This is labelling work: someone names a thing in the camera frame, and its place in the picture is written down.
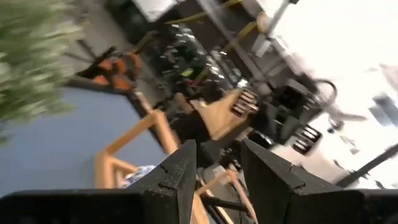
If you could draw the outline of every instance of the blue floor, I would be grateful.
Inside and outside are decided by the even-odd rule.
[[[0,147],[0,196],[28,189],[91,189],[94,156],[140,117],[123,96],[65,88],[76,110],[10,130]],[[157,165],[167,155],[146,131],[117,153],[135,165]]]

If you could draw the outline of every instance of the green plant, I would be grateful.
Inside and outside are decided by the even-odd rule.
[[[62,0],[0,0],[0,123],[68,111],[60,100],[72,71],[59,61],[78,29]]]

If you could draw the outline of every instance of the wooden frame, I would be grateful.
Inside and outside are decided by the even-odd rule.
[[[207,194],[210,197],[212,197],[213,194],[210,191],[210,189],[214,185],[216,185],[218,182],[221,182],[222,180],[225,180],[225,179],[228,179],[228,182],[231,182],[234,185],[234,187],[238,191],[238,194],[239,194],[241,200],[243,201],[243,204],[245,204],[245,206],[249,210],[250,215],[253,217],[254,222],[256,224],[258,224],[256,212],[254,211],[253,205],[251,204],[250,200],[244,193],[244,189],[243,189],[242,185],[239,183],[238,173],[236,171],[233,171],[230,169],[226,170],[225,172],[218,175],[216,178],[214,178],[213,180],[211,180],[210,182],[208,182],[207,184],[205,184],[204,186],[202,186],[201,188],[196,190],[195,195]],[[221,212],[222,216],[224,216],[227,223],[233,224],[232,220],[230,219],[228,214],[223,209],[220,209],[220,212]]]
[[[128,142],[134,140],[140,133],[155,126],[160,141],[167,154],[171,154],[178,149],[178,144],[174,140],[169,124],[163,112],[155,110],[141,119],[134,127],[128,130],[120,138],[105,147],[104,151],[99,152],[95,157],[95,187],[99,189],[112,189],[117,187],[115,170],[120,175],[133,173],[137,167],[114,157]]]

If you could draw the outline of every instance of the white light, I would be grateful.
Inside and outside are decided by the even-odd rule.
[[[242,79],[241,81],[238,82],[239,87],[245,87],[248,84],[248,81]]]

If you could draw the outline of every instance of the orange object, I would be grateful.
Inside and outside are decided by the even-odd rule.
[[[134,63],[134,68],[133,68],[133,74],[134,76],[138,76],[139,72],[141,71],[141,60],[136,54],[132,54],[130,52],[126,52],[125,55],[129,56],[129,58],[132,60]],[[115,61],[111,60],[104,60],[101,62],[98,66],[103,68],[109,73],[115,73],[113,70],[113,66],[116,66],[117,74],[113,75],[113,82],[115,85],[115,88],[121,89],[121,90],[130,90],[134,88],[133,86],[130,85],[129,82],[127,82],[122,75],[124,75],[126,72],[128,72],[128,67],[126,65],[126,62],[124,61],[123,58],[118,58]],[[109,85],[109,82],[107,79],[104,77],[104,75],[98,75],[96,76],[93,81],[95,83],[101,84],[101,85]]]

